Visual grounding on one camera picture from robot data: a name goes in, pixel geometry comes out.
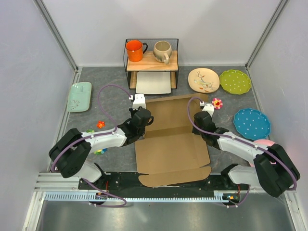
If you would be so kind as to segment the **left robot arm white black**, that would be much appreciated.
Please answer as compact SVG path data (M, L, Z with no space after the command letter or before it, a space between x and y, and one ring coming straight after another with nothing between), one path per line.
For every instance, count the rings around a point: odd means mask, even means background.
M105 176L97 164L87 161L95 151L122 147L136 142L153 123L151 112L140 107L131 110L131 118L117 127L103 132L79 132L70 129L49 151L52 171L58 169L63 178L79 177L89 181L95 189L105 185Z

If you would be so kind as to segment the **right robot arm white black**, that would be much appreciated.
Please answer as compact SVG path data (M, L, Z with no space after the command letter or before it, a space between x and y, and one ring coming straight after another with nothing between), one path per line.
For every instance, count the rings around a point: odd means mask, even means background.
M220 177L223 188L229 190L237 184L258 184L272 197L279 197L285 191L297 188L300 173L281 145L257 144L225 128L218 128L207 111L200 111L188 119L192 123L193 134L201 136L208 146L253 163L252 167L233 165L228 173Z

